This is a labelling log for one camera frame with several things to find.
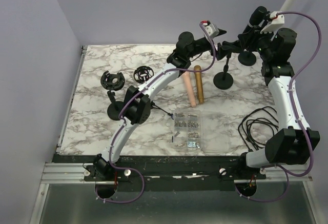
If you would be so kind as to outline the black microphone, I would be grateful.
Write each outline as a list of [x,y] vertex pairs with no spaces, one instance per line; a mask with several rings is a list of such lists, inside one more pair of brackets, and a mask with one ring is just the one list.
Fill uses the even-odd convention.
[[267,14],[267,9],[264,6],[257,7],[252,13],[247,26],[245,27],[243,34],[249,33],[254,26],[258,26]]

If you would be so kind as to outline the gold microphone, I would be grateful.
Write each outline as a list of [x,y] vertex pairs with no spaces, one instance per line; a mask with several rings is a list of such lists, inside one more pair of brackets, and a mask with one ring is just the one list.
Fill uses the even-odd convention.
[[196,81],[196,88],[197,88],[197,97],[200,104],[204,103],[204,93],[203,93],[203,83],[202,83],[202,76],[201,76],[201,66],[196,65],[194,67],[194,75]]

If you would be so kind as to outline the pink microphone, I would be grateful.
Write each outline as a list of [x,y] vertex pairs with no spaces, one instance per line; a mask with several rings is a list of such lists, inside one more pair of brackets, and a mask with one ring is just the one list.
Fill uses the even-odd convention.
[[185,72],[182,75],[183,81],[184,81],[184,85],[187,91],[187,95],[188,95],[188,99],[190,102],[191,107],[196,107],[196,100],[195,100],[195,95],[194,95],[194,91],[193,91],[193,87],[191,84],[191,80],[190,80],[190,74],[189,72]]

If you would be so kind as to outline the black tripod mic stand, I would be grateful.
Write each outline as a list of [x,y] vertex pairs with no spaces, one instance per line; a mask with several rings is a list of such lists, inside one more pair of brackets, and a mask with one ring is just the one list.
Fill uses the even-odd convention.
[[[145,83],[153,76],[154,76],[154,71],[149,66],[140,66],[133,73],[134,80],[139,84]],[[151,101],[151,108],[163,111],[164,113],[166,113],[168,116],[170,116],[173,119],[172,113],[165,111],[164,109],[162,109],[161,107],[156,105],[155,102],[153,102],[153,101]]]

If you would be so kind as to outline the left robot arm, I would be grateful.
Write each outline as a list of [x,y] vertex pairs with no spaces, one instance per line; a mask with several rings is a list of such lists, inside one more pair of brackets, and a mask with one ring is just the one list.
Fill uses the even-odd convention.
[[93,165],[96,175],[102,180],[109,180],[116,170],[120,153],[134,130],[144,123],[151,114],[151,101],[170,82],[178,79],[189,70],[190,59],[206,51],[216,57],[213,38],[226,34],[223,29],[214,33],[205,32],[205,37],[195,40],[191,32],[183,32],[173,52],[168,56],[167,63],[148,81],[138,87],[130,86],[125,94],[124,106],[119,113],[117,130],[110,139],[109,145],[102,153],[95,156]]

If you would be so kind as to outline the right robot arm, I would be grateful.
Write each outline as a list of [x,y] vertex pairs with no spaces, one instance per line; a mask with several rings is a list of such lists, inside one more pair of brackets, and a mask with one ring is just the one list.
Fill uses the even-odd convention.
[[274,99],[279,124],[278,132],[263,149],[240,155],[236,165],[240,178],[249,178],[263,166],[303,165],[320,141],[319,132],[312,130],[303,116],[292,81],[295,74],[288,59],[296,37],[296,32],[288,28],[262,33],[259,27],[238,37],[245,49],[258,52],[262,59],[261,74]]

